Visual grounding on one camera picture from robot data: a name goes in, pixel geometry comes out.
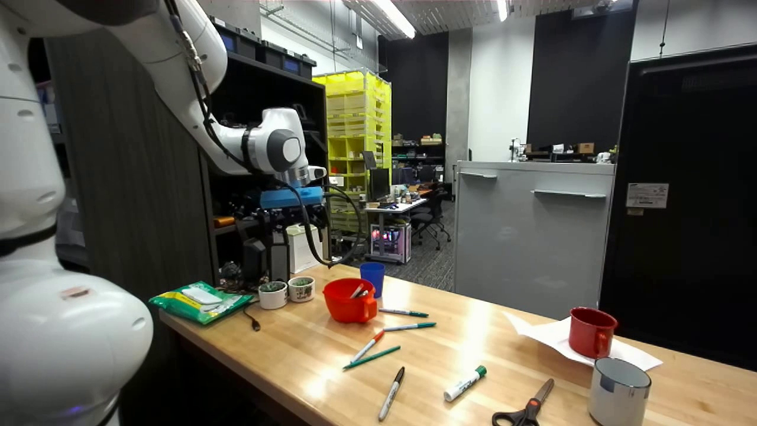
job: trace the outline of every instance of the ceiling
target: ceiling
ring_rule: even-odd
[[[371,0],[343,0],[387,39],[405,37]],[[497,24],[497,0],[392,0],[416,32],[444,32],[471,26]],[[516,13],[554,13],[586,7],[629,7],[632,0],[506,0]]]

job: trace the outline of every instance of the white paper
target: white paper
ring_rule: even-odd
[[[628,207],[668,207],[668,182],[629,182],[625,206]]]
[[[506,320],[516,327],[516,331],[520,336],[534,337],[534,340],[559,349],[563,358],[568,358],[572,361],[594,365],[591,358],[585,358],[571,347],[571,342],[568,342],[571,317],[566,317],[561,321],[538,324],[538,327],[526,321],[523,317],[516,317],[516,314],[509,314]],[[632,361],[643,372],[663,365],[658,358],[654,358],[654,354],[648,354],[648,352],[643,352],[620,337],[613,337],[610,358]]]

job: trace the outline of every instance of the sheet of paper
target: sheet of paper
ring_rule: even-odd
[[[571,317],[561,320],[561,321],[548,321],[548,324],[531,324],[523,317],[509,314],[506,317],[516,331],[520,336],[534,337],[554,349],[559,349],[563,358],[572,360],[572,361],[581,361],[581,365],[594,365],[591,358],[585,358],[579,352],[574,352],[568,342],[568,334],[571,334]],[[658,365],[663,365],[658,358],[625,342],[625,340],[613,340],[610,347],[610,358],[625,360],[637,365],[639,369],[648,372]]]

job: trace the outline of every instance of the scissors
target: scissors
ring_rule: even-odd
[[[520,412],[495,412],[492,426],[499,426],[499,421],[510,421],[513,426],[538,426],[538,413],[548,398],[554,388],[554,378],[548,378],[534,398],[528,400],[528,404]]]

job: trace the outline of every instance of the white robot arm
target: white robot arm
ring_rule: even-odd
[[[228,55],[193,0],[0,0],[0,423],[102,423],[152,346],[136,295],[62,269],[53,227],[63,179],[26,66],[29,37],[112,30],[154,78],[163,103],[231,174],[263,169],[300,187],[308,166],[296,110],[224,127],[205,96]]]

